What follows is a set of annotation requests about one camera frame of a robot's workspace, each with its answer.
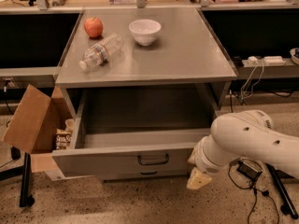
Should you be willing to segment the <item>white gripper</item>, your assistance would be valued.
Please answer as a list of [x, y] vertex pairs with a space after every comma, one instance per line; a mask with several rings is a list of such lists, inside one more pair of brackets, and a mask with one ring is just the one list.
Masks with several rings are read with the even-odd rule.
[[[196, 160], [198, 156], [198, 148], [195, 147], [192, 150], [190, 157], [187, 160], [188, 164], [192, 164], [196, 166]], [[203, 186], [209, 184], [212, 180], [212, 177], [203, 173], [198, 168], [194, 167], [192, 169], [191, 175], [187, 181], [187, 188], [188, 189], [200, 189]]]

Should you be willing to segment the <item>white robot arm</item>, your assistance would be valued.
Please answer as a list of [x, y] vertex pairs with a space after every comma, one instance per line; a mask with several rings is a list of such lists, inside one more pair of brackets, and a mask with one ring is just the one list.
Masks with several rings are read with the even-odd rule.
[[228, 113], [214, 119], [210, 135], [193, 148], [188, 189], [200, 189], [212, 176], [240, 157], [268, 163], [299, 178], [299, 138], [273, 130], [273, 120], [261, 110]]

